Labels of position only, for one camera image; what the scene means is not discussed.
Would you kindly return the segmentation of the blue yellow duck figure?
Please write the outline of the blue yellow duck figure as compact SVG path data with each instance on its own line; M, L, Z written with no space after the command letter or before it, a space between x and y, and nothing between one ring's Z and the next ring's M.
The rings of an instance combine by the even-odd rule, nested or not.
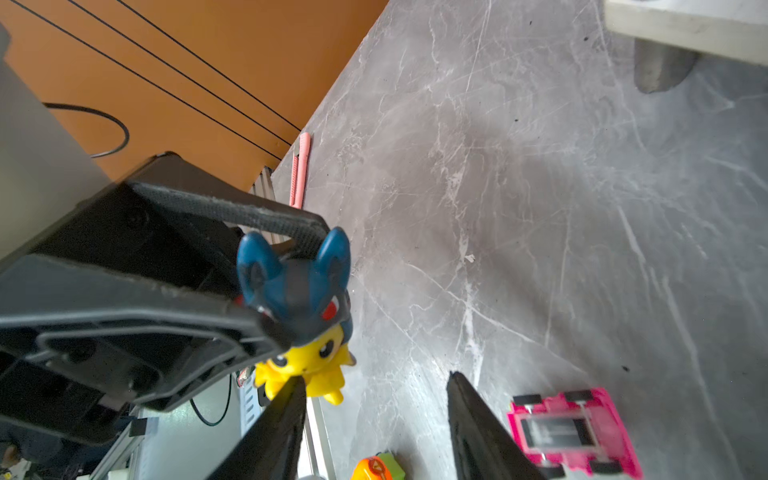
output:
M342 368L356 364L349 350L351 247L344 230L331 230L309 259L282 259L262 235L248 233L237 269L242 303L294 336L288 350L255 364L254 386L271 401L290 379L301 378L308 397L340 405Z

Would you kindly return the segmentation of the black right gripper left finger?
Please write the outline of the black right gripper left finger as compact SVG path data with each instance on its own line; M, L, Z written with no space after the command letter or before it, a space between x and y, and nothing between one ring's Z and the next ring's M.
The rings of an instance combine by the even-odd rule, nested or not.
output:
M296 479L306 400L304 379L291 378L207 479Z

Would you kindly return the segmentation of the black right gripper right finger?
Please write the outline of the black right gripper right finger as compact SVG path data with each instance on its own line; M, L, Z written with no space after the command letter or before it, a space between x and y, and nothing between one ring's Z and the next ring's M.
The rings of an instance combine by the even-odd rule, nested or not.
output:
M458 479L544 479L461 372L450 373L446 391Z

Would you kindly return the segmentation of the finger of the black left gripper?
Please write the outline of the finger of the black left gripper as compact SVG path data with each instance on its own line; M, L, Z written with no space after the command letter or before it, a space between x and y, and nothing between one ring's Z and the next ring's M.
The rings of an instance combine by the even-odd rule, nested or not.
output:
M294 240L295 251L313 258L330 232L319 215L261 197L241 194L229 200L146 182L130 182L132 190L155 205L176 213L192 214L276 233Z
M1 272L1 347L122 402L176 408L293 335L219 295L32 254Z

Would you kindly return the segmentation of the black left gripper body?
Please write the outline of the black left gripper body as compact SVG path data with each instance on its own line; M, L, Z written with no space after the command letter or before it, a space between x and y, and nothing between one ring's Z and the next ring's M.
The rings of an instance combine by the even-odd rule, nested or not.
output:
M41 254L235 302L235 224L165 209L135 193L130 182L229 200L245 194L180 157L166 154L82 202L6 260L1 272L23 256ZM131 405L148 407L116 401L1 347L1 417L6 422L81 443L103 444L116 434L119 416Z

